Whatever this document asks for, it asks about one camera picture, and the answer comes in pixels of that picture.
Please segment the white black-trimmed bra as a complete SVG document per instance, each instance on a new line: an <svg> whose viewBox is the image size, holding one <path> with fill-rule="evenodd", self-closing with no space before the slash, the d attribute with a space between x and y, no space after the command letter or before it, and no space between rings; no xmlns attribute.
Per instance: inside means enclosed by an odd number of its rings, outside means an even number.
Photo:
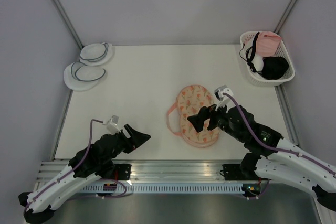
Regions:
<svg viewBox="0 0 336 224"><path fill-rule="evenodd" d="M247 64L252 73L261 74L264 67L263 57L257 53L257 39L260 32L257 32L253 38L242 45L239 52L242 60Z"/></svg>

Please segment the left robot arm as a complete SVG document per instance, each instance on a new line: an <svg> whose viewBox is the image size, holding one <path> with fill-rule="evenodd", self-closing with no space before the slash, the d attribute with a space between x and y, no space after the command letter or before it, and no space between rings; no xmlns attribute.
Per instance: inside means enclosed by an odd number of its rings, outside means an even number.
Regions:
<svg viewBox="0 0 336 224"><path fill-rule="evenodd" d="M116 166L113 159L121 153L129 154L147 142L151 136L124 125L123 130L105 134L94 143L89 143L70 159L68 164L42 188L23 192L18 196L24 207L27 223L44 223L54 212L85 186L100 179L115 179Z"/></svg>

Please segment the floral mesh laundry bag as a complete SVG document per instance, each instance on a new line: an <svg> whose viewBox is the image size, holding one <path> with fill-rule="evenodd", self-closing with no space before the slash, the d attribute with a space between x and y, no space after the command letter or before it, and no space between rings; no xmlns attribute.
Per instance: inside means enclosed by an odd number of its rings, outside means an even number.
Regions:
<svg viewBox="0 0 336 224"><path fill-rule="evenodd" d="M209 119L207 119L203 123L202 131L197 132L187 119L189 116L196 115L202 107L209 107L212 104L214 104L213 96L205 87L201 85L184 87L166 113L168 130L191 146L206 148L213 145L219 138L220 130L217 128L208 130ZM170 125L170 114L175 110L178 112L177 131L173 130Z"/></svg>

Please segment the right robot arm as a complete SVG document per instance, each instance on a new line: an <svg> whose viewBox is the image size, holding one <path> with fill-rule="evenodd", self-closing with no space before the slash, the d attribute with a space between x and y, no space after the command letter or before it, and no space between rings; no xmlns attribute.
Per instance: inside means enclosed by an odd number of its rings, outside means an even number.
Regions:
<svg viewBox="0 0 336 224"><path fill-rule="evenodd" d="M245 179L255 176L300 189L322 206L335 211L335 166L292 144L279 132L255 122L242 106L202 107L188 121L200 132L209 121L209 130L220 129L243 143L248 153L239 172Z"/></svg>

